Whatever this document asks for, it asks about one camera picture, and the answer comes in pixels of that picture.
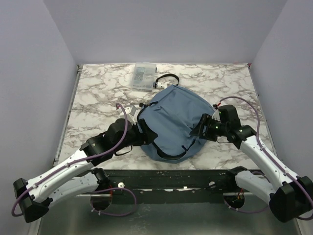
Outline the blue student backpack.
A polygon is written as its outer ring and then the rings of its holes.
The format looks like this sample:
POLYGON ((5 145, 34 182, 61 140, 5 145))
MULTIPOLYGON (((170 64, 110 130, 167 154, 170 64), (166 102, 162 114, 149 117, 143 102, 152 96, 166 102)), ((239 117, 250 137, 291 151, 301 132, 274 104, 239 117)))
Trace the blue student backpack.
POLYGON ((203 114, 215 109, 205 99, 179 85, 158 92, 137 115, 140 131, 146 136, 142 150, 154 161, 180 163, 197 154, 206 140, 190 133, 203 114))

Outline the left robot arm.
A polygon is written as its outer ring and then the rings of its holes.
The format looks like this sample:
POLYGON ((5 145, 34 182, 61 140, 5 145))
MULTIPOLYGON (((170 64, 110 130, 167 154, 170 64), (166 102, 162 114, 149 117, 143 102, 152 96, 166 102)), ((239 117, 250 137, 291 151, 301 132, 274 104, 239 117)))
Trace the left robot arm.
POLYGON ((107 131, 89 138, 71 156, 45 173, 19 178, 13 183, 19 214, 30 223, 43 217, 49 208, 68 197, 96 191, 104 193, 109 186, 105 172, 97 166, 128 146, 147 145, 157 138, 144 120, 137 124, 117 119, 107 131))

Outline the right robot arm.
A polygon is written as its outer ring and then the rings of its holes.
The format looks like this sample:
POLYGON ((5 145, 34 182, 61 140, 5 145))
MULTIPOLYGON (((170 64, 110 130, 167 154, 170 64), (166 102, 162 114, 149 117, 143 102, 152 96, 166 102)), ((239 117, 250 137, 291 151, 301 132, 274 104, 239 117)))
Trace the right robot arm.
POLYGON ((313 182, 284 165, 259 139, 259 134, 249 125, 241 125, 236 108, 224 105, 213 115, 203 114, 190 133, 208 141, 226 137, 245 153, 266 176, 263 180, 243 167, 237 167, 225 179, 225 187, 235 192, 245 189, 267 203, 271 212, 281 222, 288 222, 313 209, 313 182))

